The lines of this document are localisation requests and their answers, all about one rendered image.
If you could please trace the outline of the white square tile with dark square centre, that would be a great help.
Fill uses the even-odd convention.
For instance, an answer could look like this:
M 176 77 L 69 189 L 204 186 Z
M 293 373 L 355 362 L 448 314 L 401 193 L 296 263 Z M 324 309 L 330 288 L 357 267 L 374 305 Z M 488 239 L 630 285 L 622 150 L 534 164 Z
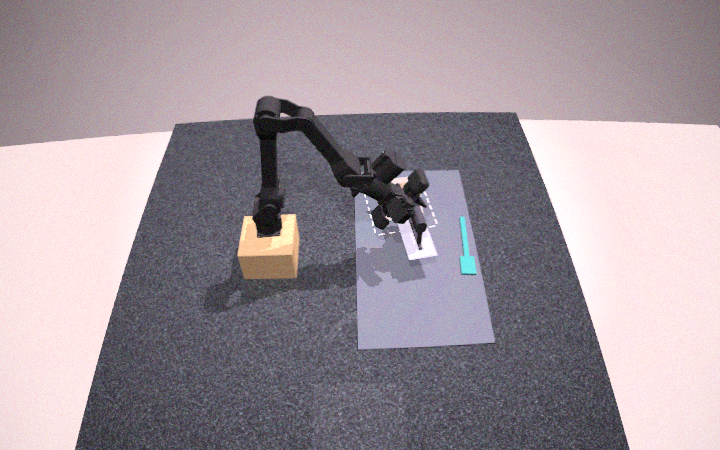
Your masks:
M 399 184 L 401 185 L 401 188 L 403 188 L 403 187 L 404 187 L 404 184 L 405 184 L 407 181 L 408 181 L 408 178 L 407 178 L 407 177 L 401 177 L 401 178 L 395 178 L 395 179 L 392 180 L 391 182 L 394 183 L 394 184 L 399 183 Z M 420 205 L 420 207 L 421 207 L 421 210 L 422 210 L 422 212 L 423 212 L 423 207 L 422 207 L 421 205 Z M 387 219 L 389 219 L 389 221 L 392 220 L 390 217 L 388 218 L 387 215 L 386 215 L 385 217 L 386 217 Z

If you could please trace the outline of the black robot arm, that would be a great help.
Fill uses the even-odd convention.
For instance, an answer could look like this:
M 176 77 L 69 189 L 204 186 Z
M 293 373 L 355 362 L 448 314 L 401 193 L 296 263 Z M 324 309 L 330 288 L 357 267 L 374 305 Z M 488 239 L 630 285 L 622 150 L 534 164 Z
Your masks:
M 290 118 L 280 119 L 280 113 Z M 352 197 L 360 192 L 380 198 L 388 183 L 407 168 L 404 158 L 397 152 L 384 151 L 377 159 L 372 156 L 355 156 L 335 141 L 312 109 L 299 106 L 290 100 L 266 95 L 255 107 L 253 124 L 260 141 L 262 186 L 255 196 L 252 220 L 256 223 L 257 238 L 281 236 L 283 221 L 281 207 L 285 202 L 285 180 L 277 177 L 277 133 L 303 132 L 319 153 L 329 162 L 332 172 L 342 187 L 350 187 Z M 361 165 L 364 173 L 361 174 Z M 404 224 L 414 214 L 414 201 L 401 192 L 394 192 L 384 206 L 394 223 Z

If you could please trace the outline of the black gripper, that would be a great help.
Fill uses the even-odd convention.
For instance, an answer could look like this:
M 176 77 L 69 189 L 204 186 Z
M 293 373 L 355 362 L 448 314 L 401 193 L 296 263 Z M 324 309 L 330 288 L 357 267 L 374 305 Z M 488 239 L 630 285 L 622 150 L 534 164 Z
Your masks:
M 399 183 L 394 184 L 392 182 L 388 183 L 386 186 L 386 190 L 384 194 L 378 198 L 375 199 L 378 202 L 378 206 L 371 212 L 372 218 L 374 221 L 374 225 L 383 230 L 387 225 L 389 225 L 389 219 L 387 219 L 385 216 L 389 218 L 389 214 L 384 206 L 381 204 L 385 201 L 388 202 L 392 197 L 390 195 L 394 192 L 401 192 L 406 194 L 407 196 L 411 197 L 414 203 L 417 203 L 421 205 L 422 207 L 427 208 L 426 203 L 421 198 L 421 194 L 428 188 L 429 182 L 427 180 L 427 177 L 425 175 L 425 172 L 416 168 L 408 177 L 408 181 L 404 184 L 404 187 L 401 188 L 401 185 Z M 390 217 L 391 218 L 391 217 Z

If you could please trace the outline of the teal small trowel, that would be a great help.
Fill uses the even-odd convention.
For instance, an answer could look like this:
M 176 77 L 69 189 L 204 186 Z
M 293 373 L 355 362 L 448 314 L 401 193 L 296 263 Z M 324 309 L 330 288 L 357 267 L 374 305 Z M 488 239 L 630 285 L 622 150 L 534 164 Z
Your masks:
M 464 254 L 464 257 L 460 257 L 461 275 L 476 275 L 477 271 L 476 271 L 475 257 L 469 256 L 464 217 L 460 217 L 460 222 L 461 222 L 461 230 L 462 230 L 462 238 L 463 238 L 462 246 L 463 246 L 463 254 Z

